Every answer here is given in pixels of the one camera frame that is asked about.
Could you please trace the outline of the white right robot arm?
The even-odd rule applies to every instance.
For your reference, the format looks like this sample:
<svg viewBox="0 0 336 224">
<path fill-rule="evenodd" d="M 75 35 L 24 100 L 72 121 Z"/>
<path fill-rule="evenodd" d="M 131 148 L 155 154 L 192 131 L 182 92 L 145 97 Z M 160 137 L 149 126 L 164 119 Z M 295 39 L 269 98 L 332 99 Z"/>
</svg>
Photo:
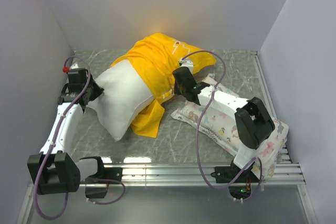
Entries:
<svg viewBox="0 0 336 224">
<path fill-rule="evenodd" d="M 216 90 L 205 82 L 197 83 L 188 67 L 179 67 L 173 71 L 175 93 L 187 101 L 203 105 L 206 111 L 212 108 L 235 120 L 241 145 L 231 164 L 232 178 L 243 182 L 249 177 L 249 168 L 257 155 L 261 143 L 275 130 L 264 103 L 260 98 L 250 100 Z"/>
</svg>

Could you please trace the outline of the yellow cartoon print pillowcase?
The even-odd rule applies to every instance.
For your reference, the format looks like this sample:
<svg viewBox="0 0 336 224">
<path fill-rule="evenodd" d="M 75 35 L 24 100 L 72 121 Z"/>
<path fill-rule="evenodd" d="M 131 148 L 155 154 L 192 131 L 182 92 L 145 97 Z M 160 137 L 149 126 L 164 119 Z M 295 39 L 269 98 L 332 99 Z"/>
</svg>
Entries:
<svg viewBox="0 0 336 224">
<path fill-rule="evenodd" d="M 157 137 L 165 112 L 162 103 L 174 95 L 172 72 L 179 67 L 181 58 L 199 50 L 198 47 L 162 33 L 155 33 L 137 41 L 125 55 L 110 65 L 113 67 L 122 60 L 128 60 L 154 95 L 154 101 L 131 123 L 131 129 L 136 135 Z"/>
</svg>

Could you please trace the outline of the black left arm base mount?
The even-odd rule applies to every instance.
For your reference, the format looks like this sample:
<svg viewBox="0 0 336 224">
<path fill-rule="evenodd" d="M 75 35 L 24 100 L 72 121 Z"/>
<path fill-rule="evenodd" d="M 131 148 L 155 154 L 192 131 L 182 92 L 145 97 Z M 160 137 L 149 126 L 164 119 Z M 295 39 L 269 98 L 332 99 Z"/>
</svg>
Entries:
<svg viewBox="0 0 336 224">
<path fill-rule="evenodd" d="M 109 185 L 110 184 L 116 184 L 110 182 L 110 180 L 116 180 L 121 181 L 122 171 L 123 169 L 121 167 L 105 167 L 104 162 L 101 157 L 99 156 L 91 156 L 91 157 L 84 157 L 80 159 L 81 161 L 89 160 L 91 163 L 93 161 L 96 161 L 97 163 L 97 172 L 95 174 L 90 174 L 86 179 L 85 182 L 90 183 L 103 183 L 101 181 L 98 181 L 98 179 L 107 179 L 109 180 L 106 182 L 106 185 L 104 187 L 99 188 L 91 188 L 87 187 L 85 188 L 85 195 L 89 199 L 104 199 L 104 197 L 107 195 Z"/>
</svg>

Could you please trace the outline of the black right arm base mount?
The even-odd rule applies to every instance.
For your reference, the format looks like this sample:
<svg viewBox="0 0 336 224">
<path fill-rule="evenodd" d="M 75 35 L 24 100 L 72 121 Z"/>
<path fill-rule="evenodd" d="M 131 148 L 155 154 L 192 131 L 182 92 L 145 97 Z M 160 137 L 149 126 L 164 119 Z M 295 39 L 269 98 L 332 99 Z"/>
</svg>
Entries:
<svg viewBox="0 0 336 224">
<path fill-rule="evenodd" d="M 254 192 L 252 183 L 258 183 L 257 188 L 260 187 L 261 180 L 253 174 L 252 165 L 244 170 L 234 183 L 228 187 L 228 191 L 233 200 L 240 200 L 244 202 L 250 198 Z M 240 172 L 238 167 L 234 166 L 216 166 L 211 176 L 215 178 L 217 184 L 228 184 Z"/>
</svg>

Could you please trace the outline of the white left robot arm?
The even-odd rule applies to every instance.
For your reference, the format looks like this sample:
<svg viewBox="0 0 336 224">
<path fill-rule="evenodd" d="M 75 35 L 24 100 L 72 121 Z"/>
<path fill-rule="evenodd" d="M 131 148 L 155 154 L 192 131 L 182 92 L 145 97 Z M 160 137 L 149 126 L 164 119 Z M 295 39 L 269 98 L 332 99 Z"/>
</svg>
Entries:
<svg viewBox="0 0 336 224">
<path fill-rule="evenodd" d="M 64 68 L 68 76 L 57 99 L 57 115 L 46 143 L 38 154 L 30 155 L 27 167 L 38 195 L 73 193 L 81 181 L 105 179 L 106 170 L 99 156 L 74 162 L 69 150 L 74 134 L 89 102 L 103 94 L 103 88 L 85 68 Z"/>
</svg>

